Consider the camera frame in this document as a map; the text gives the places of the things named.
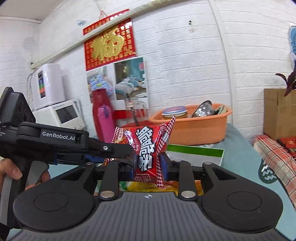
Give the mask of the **person's left hand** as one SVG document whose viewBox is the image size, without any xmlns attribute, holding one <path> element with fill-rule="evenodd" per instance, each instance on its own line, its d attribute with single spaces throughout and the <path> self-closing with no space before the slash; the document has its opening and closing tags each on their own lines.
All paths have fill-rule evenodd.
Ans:
<svg viewBox="0 0 296 241">
<path fill-rule="evenodd" d="M 11 159 L 2 159 L 0 161 L 0 190 L 2 190 L 4 178 L 6 176 L 9 176 L 10 178 L 14 180 L 19 180 L 22 177 L 22 172 L 20 169 L 12 162 Z M 37 184 L 28 185 L 25 189 L 30 189 L 34 186 L 37 186 L 41 183 L 44 183 L 46 181 L 49 181 L 51 179 L 51 176 L 48 171 L 44 172 L 41 176 L 41 181 Z"/>
</svg>

